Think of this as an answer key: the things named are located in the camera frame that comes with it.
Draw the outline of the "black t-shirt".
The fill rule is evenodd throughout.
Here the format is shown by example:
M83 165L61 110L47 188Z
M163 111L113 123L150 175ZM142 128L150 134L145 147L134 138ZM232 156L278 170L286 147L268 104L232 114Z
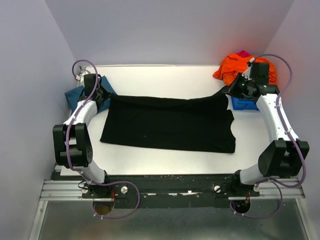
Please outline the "black t-shirt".
M229 100L219 90L193 99L110 95L100 142L164 150L233 154Z

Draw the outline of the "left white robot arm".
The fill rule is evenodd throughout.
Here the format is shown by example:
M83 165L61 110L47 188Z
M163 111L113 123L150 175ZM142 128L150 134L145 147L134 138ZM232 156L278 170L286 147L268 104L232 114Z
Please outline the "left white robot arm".
M84 89L80 94L75 111L63 124L53 127L53 147L58 166L79 173L101 198L107 197L111 185L107 173L93 160L93 147L88 125L98 113L110 93L101 85L100 74L89 73L83 78Z

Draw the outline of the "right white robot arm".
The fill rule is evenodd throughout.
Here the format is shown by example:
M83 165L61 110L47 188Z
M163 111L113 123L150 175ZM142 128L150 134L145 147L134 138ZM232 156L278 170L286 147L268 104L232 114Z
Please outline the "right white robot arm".
M230 191L241 196L248 185L273 180L286 187L280 178L291 178L306 172L305 158L310 150L308 142L300 140L292 129L282 104L281 93L269 83L270 66L266 62L247 62L247 69L238 73L223 93L241 99L251 99L262 114L269 137L269 145L258 157L257 164L239 170L238 179L230 183Z

